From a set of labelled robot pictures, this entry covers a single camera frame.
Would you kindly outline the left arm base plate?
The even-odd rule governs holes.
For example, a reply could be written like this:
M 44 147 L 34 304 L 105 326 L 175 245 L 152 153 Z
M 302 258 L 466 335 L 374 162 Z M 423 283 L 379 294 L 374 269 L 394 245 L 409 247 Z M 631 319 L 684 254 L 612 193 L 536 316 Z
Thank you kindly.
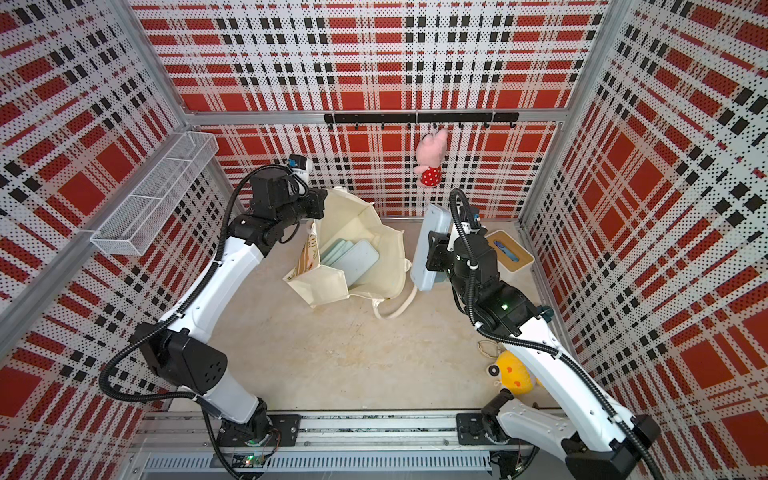
M 296 444 L 301 416 L 264 414 L 246 424 L 223 420 L 216 437 L 221 447 L 292 447 Z

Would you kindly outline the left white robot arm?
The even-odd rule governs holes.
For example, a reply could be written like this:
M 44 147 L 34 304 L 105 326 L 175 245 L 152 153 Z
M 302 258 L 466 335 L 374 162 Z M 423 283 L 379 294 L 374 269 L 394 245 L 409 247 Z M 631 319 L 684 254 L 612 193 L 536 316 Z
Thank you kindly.
M 206 270 L 156 323 L 139 324 L 130 343 L 110 359 L 98 378 L 113 400 L 152 403 L 188 399 L 243 443 L 260 444 L 273 426 L 264 400 L 249 393 L 231 374 L 226 355 L 209 343 L 215 326 L 242 282 L 273 247 L 285 243 L 287 228 L 304 219 L 320 220 L 328 192 L 312 188 L 310 159 L 292 155 L 248 173 L 226 204 L 216 251 Z M 111 382 L 122 361 L 140 352 L 151 372 L 175 391 L 128 394 Z

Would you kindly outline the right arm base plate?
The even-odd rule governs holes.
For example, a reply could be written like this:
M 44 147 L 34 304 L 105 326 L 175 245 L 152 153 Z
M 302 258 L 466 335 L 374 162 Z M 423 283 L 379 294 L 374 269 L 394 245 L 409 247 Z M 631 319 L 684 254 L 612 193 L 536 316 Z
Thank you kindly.
M 456 415 L 458 442 L 462 446 L 508 445 L 510 437 L 490 416 L 482 413 Z

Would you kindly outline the light blue pencil case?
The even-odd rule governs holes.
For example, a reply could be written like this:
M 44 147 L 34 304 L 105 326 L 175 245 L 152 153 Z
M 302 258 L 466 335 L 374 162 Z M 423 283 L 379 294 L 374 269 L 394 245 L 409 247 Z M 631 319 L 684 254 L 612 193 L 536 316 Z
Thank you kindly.
M 447 209 L 434 204 L 428 206 L 418 235 L 410 271 L 411 280 L 420 292 L 430 291 L 438 277 L 436 271 L 427 269 L 428 255 L 430 251 L 429 235 L 431 233 L 449 234 L 451 225 L 452 218 Z

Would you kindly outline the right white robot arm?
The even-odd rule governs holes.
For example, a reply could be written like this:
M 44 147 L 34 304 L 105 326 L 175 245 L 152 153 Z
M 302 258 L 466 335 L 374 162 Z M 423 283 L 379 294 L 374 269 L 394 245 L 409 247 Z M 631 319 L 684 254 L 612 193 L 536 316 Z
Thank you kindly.
M 519 359 L 564 412 L 558 417 L 529 407 L 505 389 L 482 410 L 486 437 L 527 442 L 562 460 L 576 479 L 626 479 L 639 463 L 662 478 L 651 454 L 658 424 L 600 387 L 553 335 L 548 308 L 501 279 L 497 253 L 462 190 L 450 192 L 448 210 L 450 229 L 422 228 L 427 247 L 415 264 L 444 274 L 473 329 Z

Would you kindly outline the cream floral canvas bag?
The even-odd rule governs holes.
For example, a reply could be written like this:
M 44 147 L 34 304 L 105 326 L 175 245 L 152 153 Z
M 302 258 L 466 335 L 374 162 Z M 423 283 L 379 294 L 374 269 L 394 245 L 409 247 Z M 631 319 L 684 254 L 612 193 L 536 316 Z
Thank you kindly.
M 378 319 L 390 320 L 415 298 L 412 288 L 395 311 L 379 310 L 402 293 L 411 267 L 404 232 L 385 225 L 372 203 L 335 187 L 327 191 L 324 217 L 309 223 L 297 264 L 283 281 L 312 308 L 360 297 L 371 301 Z

